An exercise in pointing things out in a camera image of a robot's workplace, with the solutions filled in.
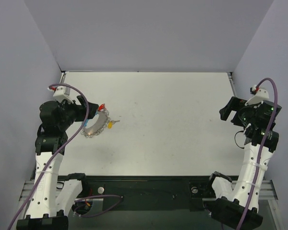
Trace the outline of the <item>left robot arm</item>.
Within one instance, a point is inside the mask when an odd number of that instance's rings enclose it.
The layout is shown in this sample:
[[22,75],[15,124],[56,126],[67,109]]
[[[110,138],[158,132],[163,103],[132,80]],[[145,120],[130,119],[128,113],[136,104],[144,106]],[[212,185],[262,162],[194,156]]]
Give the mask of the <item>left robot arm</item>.
[[90,192],[86,175],[72,173],[56,194],[60,164],[68,143],[66,131],[74,122],[84,123],[92,119],[99,108],[98,104],[86,102],[83,96],[79,95],[77,99],[79,105],[64,99],[45,102],[39,108],[42,123],[35,141],[35,181],[24,218],[17,221],[18,230],[68,229],[68,213],[75,198]]

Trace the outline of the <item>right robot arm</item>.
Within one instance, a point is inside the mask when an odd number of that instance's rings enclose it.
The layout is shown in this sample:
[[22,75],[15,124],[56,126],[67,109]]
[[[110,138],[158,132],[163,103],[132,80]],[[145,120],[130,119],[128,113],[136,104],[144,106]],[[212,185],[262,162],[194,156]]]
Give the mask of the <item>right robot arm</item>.
[[244,159],[236,181],[219,172],[214,172],[205,183],[205,191],[216,196],[209,208],[211,217],[220,223],[239,230],[253,230],[261,226],[263,217],[259,215],[259,193],[269,160],[276,150],[279,134],[273,131],[275,119],[281,111],[280,105],[263,100],[249,105],[246,100],[231,97],[227,105],[220,109],[221,120],[226,121],[235,112],[232,123],[243,128]]

